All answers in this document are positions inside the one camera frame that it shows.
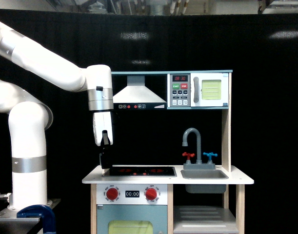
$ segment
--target blue faucet handle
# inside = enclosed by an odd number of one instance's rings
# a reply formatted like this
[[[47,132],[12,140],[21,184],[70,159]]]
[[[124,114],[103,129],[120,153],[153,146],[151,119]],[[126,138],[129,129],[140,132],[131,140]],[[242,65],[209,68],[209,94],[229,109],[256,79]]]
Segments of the blue faucet handle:
[[[211,152],[211,153],[205,153],[204,152],[203,155],[208,156],[208,160],[212,160],[212,156],[215,156],[215,157],[218,156],[218,154],[214,154],[213,152]]]

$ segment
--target oven door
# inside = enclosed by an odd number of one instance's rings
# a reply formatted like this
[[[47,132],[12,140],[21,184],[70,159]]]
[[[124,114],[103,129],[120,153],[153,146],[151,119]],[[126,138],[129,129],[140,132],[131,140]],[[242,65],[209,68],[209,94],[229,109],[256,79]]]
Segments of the oven door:
[[[97,205],[98,234],[167,234],[166,205]]]

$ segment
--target black stovetop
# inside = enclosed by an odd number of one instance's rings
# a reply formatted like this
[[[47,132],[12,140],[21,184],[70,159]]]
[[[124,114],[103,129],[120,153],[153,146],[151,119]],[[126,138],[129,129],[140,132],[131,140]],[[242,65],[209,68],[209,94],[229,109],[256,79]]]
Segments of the black stovetop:
[[[103,176],[175,176],[174,167],[112,167]]]

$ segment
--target wooden post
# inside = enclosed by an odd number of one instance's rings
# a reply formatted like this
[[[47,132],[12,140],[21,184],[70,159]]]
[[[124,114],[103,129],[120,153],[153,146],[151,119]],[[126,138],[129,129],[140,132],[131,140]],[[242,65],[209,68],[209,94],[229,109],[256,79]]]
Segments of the wooden post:
[[[90,234],[97,234],[97,185],[90,185]]]
[[[222,139],[221,157],[222,167],[231,172],[231,73],[229,73],[229,108],[222,110]]]
[[[236,219],[239,234],[244,234],[244,221],[245,221],[245,185],[237,184],[237,207]]]
[[[167,185],[167,234],[174,232],[174,185]]]
[[[223,193],[222,196],[222,207],[224,209],[229,208],[229,184],[226,185],[226,191]]]

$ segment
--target sink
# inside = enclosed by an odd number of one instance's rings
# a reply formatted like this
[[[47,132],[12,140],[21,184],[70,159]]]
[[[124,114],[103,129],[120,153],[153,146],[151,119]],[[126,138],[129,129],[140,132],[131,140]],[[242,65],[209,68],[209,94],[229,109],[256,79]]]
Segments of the sink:
[[[185,179],[228,179],[229,177],[220,170],[182,170]],[[225,184],[186,184],[186,191],[191,194],[223,194]]]
[[[182,170],[185,179],[228,179],[229,177],[221,170]]]

